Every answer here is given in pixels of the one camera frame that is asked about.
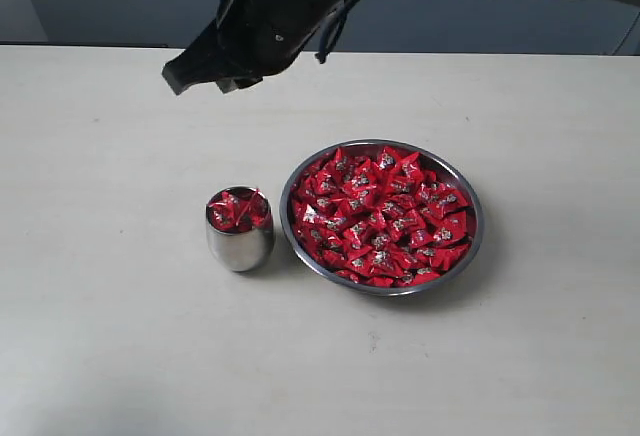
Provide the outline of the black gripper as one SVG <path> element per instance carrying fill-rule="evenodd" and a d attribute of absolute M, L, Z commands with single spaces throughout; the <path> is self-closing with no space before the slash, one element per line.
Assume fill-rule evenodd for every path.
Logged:
<path fill-rule="evenodd" d="M 197 38 L 161 76 L 175 95 L 215 82 L 223 94 L 287 69 L 343 0 L 220 0 L 216 36 Z"/>

